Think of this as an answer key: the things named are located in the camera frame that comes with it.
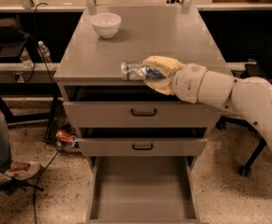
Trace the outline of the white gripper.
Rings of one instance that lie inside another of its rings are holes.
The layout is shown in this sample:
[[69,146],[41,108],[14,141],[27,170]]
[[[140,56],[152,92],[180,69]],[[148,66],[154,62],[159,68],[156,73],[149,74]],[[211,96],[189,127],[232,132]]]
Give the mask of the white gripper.
[[207,69],[196,63],[182,64],[177,59],[165,56],[150,56],[143,64],[160,72],[164,79],[146,79],[144,83],[164,95],[176,95],[181,101],[195,104],[198,92]]

